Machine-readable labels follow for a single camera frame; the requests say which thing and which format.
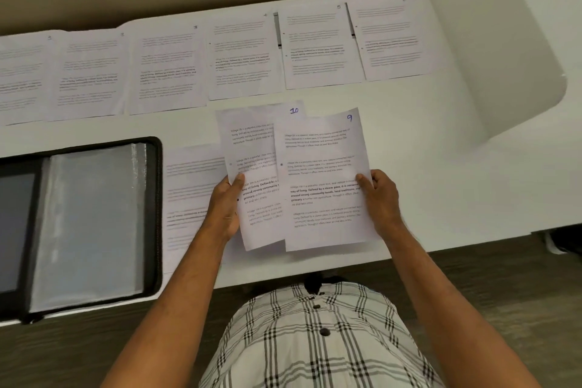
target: hand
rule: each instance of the hand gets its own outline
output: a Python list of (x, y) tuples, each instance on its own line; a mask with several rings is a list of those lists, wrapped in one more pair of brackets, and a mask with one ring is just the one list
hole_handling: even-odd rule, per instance
[(244, 186), (244, 174), (238, 174), (232, 183), (228, 176), (224, 177), (212, 191), (206, 218), (200, 230), (214, 233), (226, 245), (239, 229), (239, 216), (236, 212), (236, 202)]
[(356, 175), (356, 181), (366, 196), (366, 207), (374, 222), (374, 229), (385, 241), (396, 230), (404, 226), (396, 184), (384, 172), (378, 169), (370, 171), (373, 184), (362, 174)]

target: person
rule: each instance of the person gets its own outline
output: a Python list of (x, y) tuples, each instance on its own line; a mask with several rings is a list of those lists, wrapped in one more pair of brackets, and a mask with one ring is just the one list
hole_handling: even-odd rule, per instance
[[(452, 388), (539, 387), (497, 331), (458, 292), (411, 235), (395, 184), (380, 171), (356, 181)], [(212, 193), (206, 219), (168, 285), (102, 386), (181, 387), (190, 376), (222, 251), (239, 228), (239, 174)], [(202, 387), (443, 386), (383, 295), (339, 282), (251, 299), (230, 321)]]

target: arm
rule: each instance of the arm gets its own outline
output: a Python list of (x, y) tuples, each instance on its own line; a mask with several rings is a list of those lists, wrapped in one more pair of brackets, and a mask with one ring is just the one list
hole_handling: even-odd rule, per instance
[(396, 185), (381, 170), (356, 180), (374, 227), (452, 388), (540, 388), (501, 335), (461, 295), (404, 225)]
[(236, 198), (244, 185), (224, 178), (208, 213), (168, 285), (138, 326), (102, 384), (180, 387), (189, 379), (200, 344), (214, 281), (228, 240), (239, 228)]

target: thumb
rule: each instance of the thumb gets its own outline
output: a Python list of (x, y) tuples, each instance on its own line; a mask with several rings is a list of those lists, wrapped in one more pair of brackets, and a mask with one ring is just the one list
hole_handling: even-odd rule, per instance
[(368, 195), (368, 193), (374, 191), (374, 186), (372, 186), (370, 180), (367, 179), (364, 175), (362, 174), (356, 175), (356, 181), (358, 182), (358, 185), (361, 187), (361, 189), (364, 191), (364, 195)]
[(243, 186), (244, 174), (240, 173), (235, 177), (235, 180), (232, 182), (232, 186), (229, 187), (229, 190), (227, 190), (226, 193), (228, 193), (232, 199), (235, 199), (242, 191)]

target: printed document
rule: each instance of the printed document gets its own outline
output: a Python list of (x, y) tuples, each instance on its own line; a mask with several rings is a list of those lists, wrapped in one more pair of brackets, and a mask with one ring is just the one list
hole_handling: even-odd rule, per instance
[(206, 106), (200, 26), (182, 22), (129, 24), (132, 67), (129, 113)]
[(275, 123), (287, 251), (378, 239), (356, 183), (370, 181), (358, 109)]
[(64, 31), (0, 37), (0, 125), (42, 119), (60, 33)]
[(47, 120), (122, 113), (129, 68), (123, 32), (96, 29), (67, 32), (59, 37)]
[(366, 79), (386, 80), (431, 72), (410, 0), (353, 0), (350, 16)]
[(309, 4), (279, 10), (287, 89), (364, 81), (346, 4)]
[[(204, 221), (210, 195), (226, 176), (219, 144), (179, 148), (164, 152), (163, 270), (172, 273)], [(240, 252), (240, 232), (228, 242), (223, 262)]]
[(238, 213), (246, 250), (285, 238), (273, 123), (304, 116), (302, 102), (216, 111), (228, 178), (245, 175)]
[(285, 90), (272, 12), (215, 17), (207, 30), (210, 100)]

